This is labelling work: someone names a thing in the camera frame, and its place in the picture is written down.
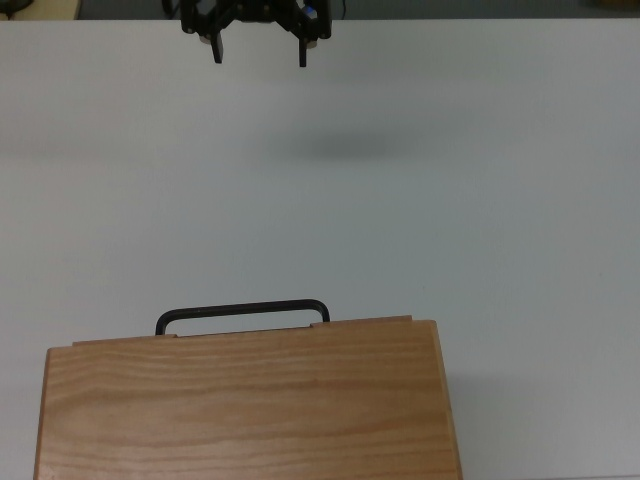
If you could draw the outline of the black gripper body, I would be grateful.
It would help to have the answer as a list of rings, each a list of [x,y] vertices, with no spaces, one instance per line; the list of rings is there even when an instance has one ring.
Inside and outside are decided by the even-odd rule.
[[[220,0],[214,7],[219,19],[230,18],[240,22],[275,22],[298,12],[299,5],[294,0]]]

